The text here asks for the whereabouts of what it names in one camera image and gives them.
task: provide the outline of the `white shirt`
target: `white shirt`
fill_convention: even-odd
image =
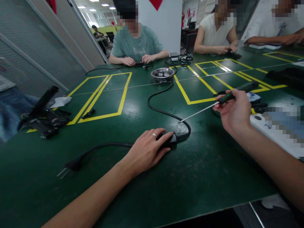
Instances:
[[[203,27],[205,34],[202,45],[205,46],[221,46],[224,44],[228,32],[233,28],[233,17],[229,17],[224,25],[216,31],[214,13],[205,17],[200,26]]]
[[[254,36],[276,37],[289,35],[298,31],[299,27],[296,17],[274,17],[270,10],[263,16],[258,17],[250,26],[245,39],[247,40]]]

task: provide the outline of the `power strip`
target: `power strip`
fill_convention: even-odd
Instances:
[[[290,155],[296,159],[304,156],[303,148],[301,144],[295,142],[294,139],[289,138],[289,135],[283,134],[283,130],[272,130],[265,122],[265,118],[262,114],[254,114],[250,116],[250,123],[257,130],[263,133],[267,138],[274,141],[280,147],[283,148]]]

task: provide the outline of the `green workbench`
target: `green workbench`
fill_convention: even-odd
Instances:
[[[292,52],[240,47],[239,63],[195,55],[179,67],[171,90],[151,99],[155,108],[188,117],[214,102],[214,93],[257,79],[257,93],[270,106],[300,106],[304,94],[265,78],[270,70],[291,67],[303,58]],[[153,69],[168,67],[164,60]],[[62,108],[72,113],[57,136],[42,140],[22,130],[1,148],[1,227],[39,227],[109,171],[129,148],[97,149],[77,173],[57,177],[62,167],[107,142],[133,143],[145,131],[164,127],[187,132],[178,120],[151,110],[147,99],[170,83],[159,84],[143,68],[96,70],[70,91]],[[81,120],[91,108],[93,117]],[[187,121],[189,138],[178,143],[157,166],[135,178],[115,198],[96,227],[157,227],[278,193],[270,178],[225,132],[207,110]]]

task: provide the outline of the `black hair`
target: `black hair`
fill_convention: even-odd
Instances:
[[[135,19],[137,17],[136,0],[113,0],[117,14],[123,19]]]

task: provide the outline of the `blue cloth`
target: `blue cloth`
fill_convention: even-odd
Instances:
[[[0,92],[0,138],[4,142],[17,134],[21,114],[30,113],[38,100],[24,95],[16,86]]]

